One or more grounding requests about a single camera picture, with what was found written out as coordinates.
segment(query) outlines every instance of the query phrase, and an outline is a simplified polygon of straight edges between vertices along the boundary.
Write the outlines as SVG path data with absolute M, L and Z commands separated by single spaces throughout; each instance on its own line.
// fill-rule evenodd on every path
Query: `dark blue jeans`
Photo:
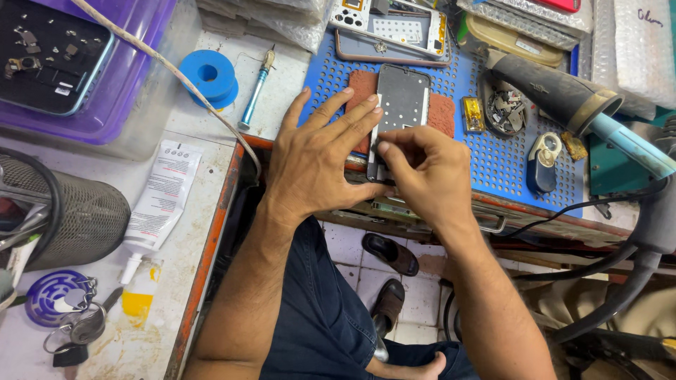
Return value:
M 421 366 L 441 351 L 446 368 L 440 379 L 478 379 L 461 343 L 385 340 L 385 345 L 389 364 Z M 279 317 L 260 378 L 374 379 L 365 368 L 375 348 L 368 310 L 331 261 L 321 226 L 309 217 L 293 236 Z

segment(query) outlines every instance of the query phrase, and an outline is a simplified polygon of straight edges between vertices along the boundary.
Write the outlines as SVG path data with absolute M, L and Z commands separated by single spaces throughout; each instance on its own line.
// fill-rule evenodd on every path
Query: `man's left hand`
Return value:
M 297 227 L 314 212 L 350 208 L 378 195 L 394 195 L 394 188 L 378 183 L 351 185 L 344 166 L 352 149 L 378 124 L 383 109 L 371 95 L 338 120 L 327 123 L 354 95 L 346 88 L 326 100 L 296 127 L 309 88 L 293 100 L 272 148 L 268 188 L 261 205 L 268 217 Z

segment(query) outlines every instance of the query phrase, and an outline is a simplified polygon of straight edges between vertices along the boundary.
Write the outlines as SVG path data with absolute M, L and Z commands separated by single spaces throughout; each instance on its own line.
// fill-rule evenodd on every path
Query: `white cable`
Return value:
M 260 166 L 260 161 L 258 161 L 258 157 L 256 157 L 256 154 L 254 151 L 251 149 L 249 144 L 244 140 L 244 137 L 239 134 L 239 131 L 233 127 L 228 120 L 225 120 L 225 118 L 216 111 L 216 109 L 207 101 L 207 99 L 202 95 L 197 87 L 193 85 L 193 83 L 186 78 L 186 76 L 176 68 L 176 66 L 172 65 L 171 62 L 167 61 L 165 57 L 162 57 L 157 51 L 153 50 L 150 46 L 146 45 L 143 41 L 139 40 L 138 38 L 132 36 L 128 32 L 126 32 L 124 29 L 120 28 L 119 26 L 113 24 L 112 21 L 108 20 L 104 15 L 100 14 L 96 9 L 92 8 L 91 5 L 89 5 L 85 0 L 71 0 L 73 3 L 75 3 L 77 6 L 79 6 L 83 11 L 85 11 L 87 14 L 89 14 L 91 17 L 94 18 L 94 20 L 98 21 L 101 25 L 106 26 L 110 28 L 113 33 L 118 35 L 120 38 L 124 39 L 125 41 L 129 42 L 130 44 L 134 45 L 135 47 L 138 47 L 141 51 L 146 53 L 147 55 L 150 55 L 152 58 L 155 58 L 157 61 L 159 61 L 164 67 L 169 69 L 173 75 L 175 75 L 190 91 L 197 96 L 199 100 L 204 103 L 204 105 L 207 106 L 207 109 L 211 111 L 213 115 L 215 115 L 225 126 L 228 127 L 230 132 L 235 135 L 237 140 L 239 141 L 240 144 L 244 147 L 244 150 L 251 156 L 251 159 L 253 160 L 253 163 L 256 165 L 256 183 L 258 184 L 258 179 L 260 178 L 260 174 L 262 172 L 262 168 Z

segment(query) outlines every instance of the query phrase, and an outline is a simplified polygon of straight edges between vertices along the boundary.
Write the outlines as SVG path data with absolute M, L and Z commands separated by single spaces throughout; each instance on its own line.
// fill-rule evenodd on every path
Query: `brown sandal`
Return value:
M 405 297 L 406 291 L 399 280 L 390 279 L 383 285 L 371 312 L 378 336 L 384 337 L 392 331 L 404 306 Z
M 367 233 L 362 239 L 362 247 L 404 276 L 413 277 L 418 274 L 419 265 L 416 256 L 408 248 L 392 239 Z

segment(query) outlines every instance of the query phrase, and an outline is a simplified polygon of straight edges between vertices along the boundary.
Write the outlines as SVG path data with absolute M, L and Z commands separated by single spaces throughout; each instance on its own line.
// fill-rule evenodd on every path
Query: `tiled floor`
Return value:
M 350 227 L 322 223 L 329 254 L 347 283 L 355 289 L 369 310 L 376 301 L 378 292 L 388 279 L 398 279 L 406 290 L 404 308 L 395 329 L 387 339 L 404 344 L 427 344 L 445 340 L 441 325 L 440 310 L 448 297 L 439 285 L 439 275 L 420 271 L 416 277 L 402 276 L 389 265 L 365 252 L 362 238 L 366 231 Z M 410 249 L 416 257 L 422 255 L 445 256 L 443 247 L 423 245 L 400 237 L 386 236 Z

